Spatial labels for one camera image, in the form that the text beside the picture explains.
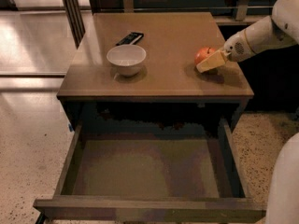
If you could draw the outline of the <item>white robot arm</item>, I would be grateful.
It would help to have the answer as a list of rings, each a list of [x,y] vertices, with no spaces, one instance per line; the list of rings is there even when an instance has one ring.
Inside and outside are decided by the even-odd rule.
[[[200,73],[242,62],[269,49],[299,44],[299,0],[277,0],[272,14],[232,35],[223,47],[196,62]],[[264,224],[299,224],[299,133],[278,154]]]

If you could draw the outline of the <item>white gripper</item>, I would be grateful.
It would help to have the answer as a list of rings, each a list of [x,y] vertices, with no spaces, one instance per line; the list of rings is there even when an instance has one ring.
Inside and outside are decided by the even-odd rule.
[[[223,48],[224,49],[216,49],[214,53],[199,64],[196,64],[196,69],[200,73],[205,73],[225,65],[228,59],[232,62],[243,62],[254,55],[254,52],[249,47],[244,30],[228,38]]]

